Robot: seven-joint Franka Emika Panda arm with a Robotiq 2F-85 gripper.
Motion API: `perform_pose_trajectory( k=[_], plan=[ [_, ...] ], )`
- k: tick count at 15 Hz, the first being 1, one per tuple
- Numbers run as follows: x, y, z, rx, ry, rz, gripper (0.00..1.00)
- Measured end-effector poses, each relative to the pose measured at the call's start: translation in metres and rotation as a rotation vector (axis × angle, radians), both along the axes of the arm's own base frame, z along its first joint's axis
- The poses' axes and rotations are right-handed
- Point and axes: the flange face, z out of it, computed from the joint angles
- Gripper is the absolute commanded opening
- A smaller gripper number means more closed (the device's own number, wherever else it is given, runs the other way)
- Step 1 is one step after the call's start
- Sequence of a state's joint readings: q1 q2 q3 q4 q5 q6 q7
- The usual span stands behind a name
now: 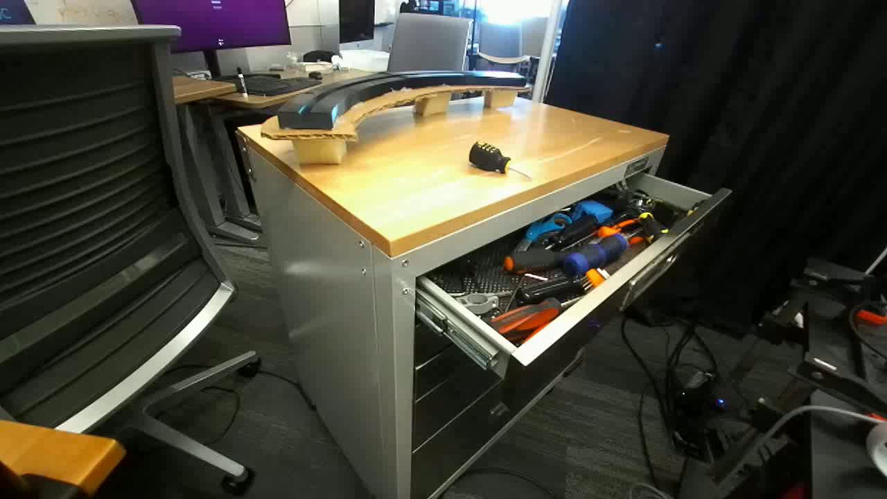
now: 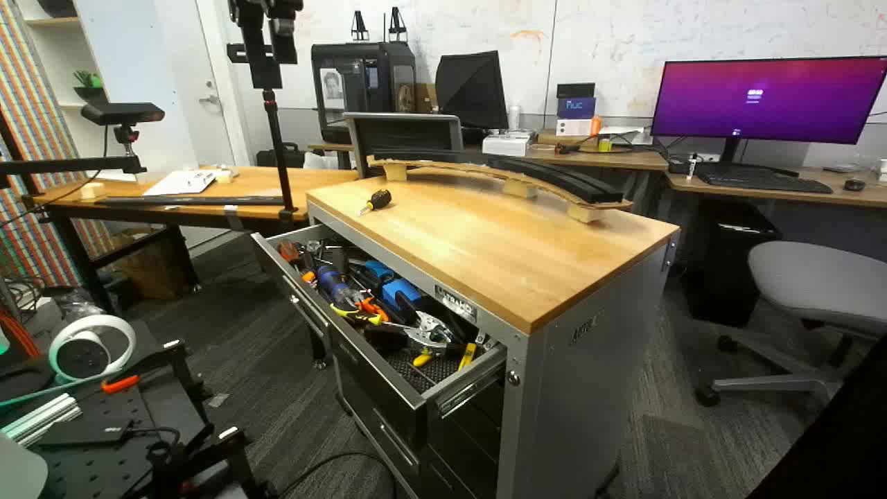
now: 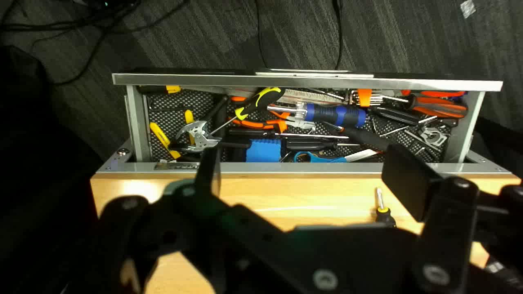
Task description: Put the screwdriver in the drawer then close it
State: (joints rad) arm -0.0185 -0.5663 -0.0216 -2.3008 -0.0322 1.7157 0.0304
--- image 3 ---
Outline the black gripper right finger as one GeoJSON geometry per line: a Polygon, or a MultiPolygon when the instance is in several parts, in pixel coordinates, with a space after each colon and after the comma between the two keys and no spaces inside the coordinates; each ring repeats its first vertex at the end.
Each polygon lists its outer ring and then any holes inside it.
{"type": "Polygon", "coordinates": [[[395,143],[385,150],[380,179],[406,212],[421,221],[440,176],[408,148],[395,143]]]}

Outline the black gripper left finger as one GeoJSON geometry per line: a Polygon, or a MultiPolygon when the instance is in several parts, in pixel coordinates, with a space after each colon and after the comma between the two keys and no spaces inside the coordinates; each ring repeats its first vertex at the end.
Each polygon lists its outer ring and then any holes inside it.
{"type": "Polygon", "coordinates": [[[210,197],[220,194],[220,150],[217,146],[205,148],[194,176],[194,192],[197,197],[210,197]]]}

